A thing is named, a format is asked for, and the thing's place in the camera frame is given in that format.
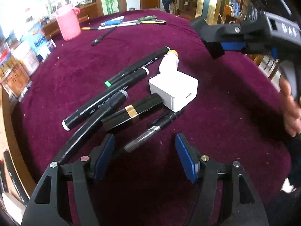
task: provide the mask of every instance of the white container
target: white container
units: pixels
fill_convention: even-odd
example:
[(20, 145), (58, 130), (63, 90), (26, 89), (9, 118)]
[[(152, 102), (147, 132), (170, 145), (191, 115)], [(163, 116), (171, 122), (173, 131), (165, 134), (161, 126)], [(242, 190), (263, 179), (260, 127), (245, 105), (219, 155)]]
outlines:
[(178, 53), (175, 50), (169, 50), (163, 57), (161, 64), (159, 65), (160, 73), (168, 73), (178, 70), (179, 58)]
[(198, 91), (198, 80), (180, 71), (161, 73), (151, 78), (149, 84), (151, 94), (157, 93), (174, 112), (191, 102)]
[(31, 76), (40, 65), (40, 62), (34, 51), (31, 49), (28, 41), (22, 42), (12, 54), (16, 60), (19, 60), (28, 76)]

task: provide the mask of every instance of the purple tablecloth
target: purple tablecloth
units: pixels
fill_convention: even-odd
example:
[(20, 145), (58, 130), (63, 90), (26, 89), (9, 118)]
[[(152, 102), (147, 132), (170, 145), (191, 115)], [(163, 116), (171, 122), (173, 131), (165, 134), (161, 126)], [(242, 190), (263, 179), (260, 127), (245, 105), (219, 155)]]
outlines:
[[(103, 31), (83, 31), (71, 40), (54, 38), (57, 49), (32, 76), (33, 86), (13, 113), (21, 152), (36, 181), (75, 129), (62, 120), (105, 90), (103, 82), (125, 66), (163, 46), (179, 54), (179, 71), (199, 80), (198, 95), (185, 113), (143, 147), (112, 163), (106, 178), (92, 190), (106, 225), (182, 225), (194, 198), (195, 186), (185, 177), (175, 150), (177, 133), (219, 162), (238, 160), (249, 173), (263, 202), (278, 193), (290, 168), (280, 141), (285, 136), (277, 92), (256, 65), (241, 53), (227, 52), (212, 60), (189, 21), (157, 10), (125, 12), (84, 22), (98, 26), (117, 16), (133, 20), (157, 15), (167, 25), (117, 28), (101, 43), (91, 41)], [(150, 94), (150, 74), (128, 90), (127, 106)], [(147, 128), (160, 112), (116, 135), (121, 147)], [(103, 129), (75, 158), (100, 145)]]

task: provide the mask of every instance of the screw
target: screw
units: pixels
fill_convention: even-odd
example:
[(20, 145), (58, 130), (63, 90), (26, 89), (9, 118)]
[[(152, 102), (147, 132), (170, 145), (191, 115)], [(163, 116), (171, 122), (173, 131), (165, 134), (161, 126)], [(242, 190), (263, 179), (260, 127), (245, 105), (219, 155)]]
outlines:
[(84, 155), (80, 158), (81, 161), (85, 162), (85, 161), (88, 161), (89, 160), (89, 156), (87, 155)]
[(50, 167), (52, 167), (52, 168), (56, 167), (57, 165), (58, 165), (58, 163), (55, 161), (50, 163)]
[(234, 162), (233, 162), (233, 166), (235, 166), (235, 167), (240, 167), (240, 162), (239, 162), (239, 161), (234, 161)]
[(202, 161), (209, 161), (209, 157), (207, 155), (202, 155), (201, 160)]
[(240, 32), (240, 29), (238, 27), (235, 27), (234, 30), (237, 34)]

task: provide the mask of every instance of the pink cup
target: pink cup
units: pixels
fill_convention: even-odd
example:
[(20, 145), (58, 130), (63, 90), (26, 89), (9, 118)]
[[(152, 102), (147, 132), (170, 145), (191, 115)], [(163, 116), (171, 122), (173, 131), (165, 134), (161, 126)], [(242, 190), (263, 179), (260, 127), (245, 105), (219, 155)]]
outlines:
[(82, 32), (77, 19), (79, 8), (68, 4), (59, 8), (55, 14), (64, 40), (73, 39)]

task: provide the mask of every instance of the finger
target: finger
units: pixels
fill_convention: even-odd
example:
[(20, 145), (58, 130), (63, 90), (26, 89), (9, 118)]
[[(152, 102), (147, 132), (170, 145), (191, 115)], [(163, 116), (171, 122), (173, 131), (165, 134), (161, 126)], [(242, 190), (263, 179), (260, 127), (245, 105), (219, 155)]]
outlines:
[(286, 78), (283, 75), (280, 76), (279, 86), (281, 92), (285, 95), (285, 97), (288, 97), (292, 94), (290, 83), (288, 82), (288, 80), (286, 80)]
[(291, 128), (286, 122), (284, 122), (284, 128), (291, 137), (295, 137), (297, 135), (297, 132), (293, 128)]
[(284, 114), (284, 122), (288, 124), (296, 133), (301, 133), (301, 120), (295, 119), (287, 113)]
[(301, 108), (296, 101), (294, 101), (292, 96), (289, 96), (284, 100), (284, 112), (288, 113), (295, 119), (301, 118)]

